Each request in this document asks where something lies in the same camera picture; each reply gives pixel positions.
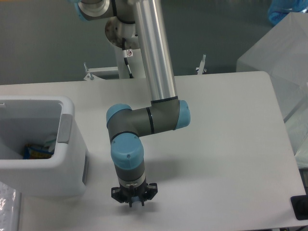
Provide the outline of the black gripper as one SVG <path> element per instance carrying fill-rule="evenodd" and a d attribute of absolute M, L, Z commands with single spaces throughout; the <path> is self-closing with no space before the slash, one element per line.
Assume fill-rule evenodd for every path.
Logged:
<path fill-rule="evenodd" d="M 152 200 L 158 193 L 156 183 L 144 182 L 138 187 L 126 188 L 123 185 L 120 187 L 111 188 L 111 197 L 119 203 L 126 203 L 129 207 L 132 207 L 132 197 L 138 197 L 141 201 L 141 205 L 144 206 L 146 201 Z"/>

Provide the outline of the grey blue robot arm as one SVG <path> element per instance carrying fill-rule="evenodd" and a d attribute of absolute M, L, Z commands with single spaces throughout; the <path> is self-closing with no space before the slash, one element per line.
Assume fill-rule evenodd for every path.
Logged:
<path fill-rule="evenodd" d="M 146 180 L 141 137 L 184 128 L 191 121 L 187 102 L 176 92 L 161 1 L 76 0 L 74 6 L 80 19 L 108 20 L 105 35 L 121 50 L 124 61 L 129 52 L 141 51 L 151 106 L 133 110 L 126 104 L 113 105 L 106 113 L 106 126 L 119 182 L 111 197 L 129 205 L 144 204 L 158 188 Z"/>

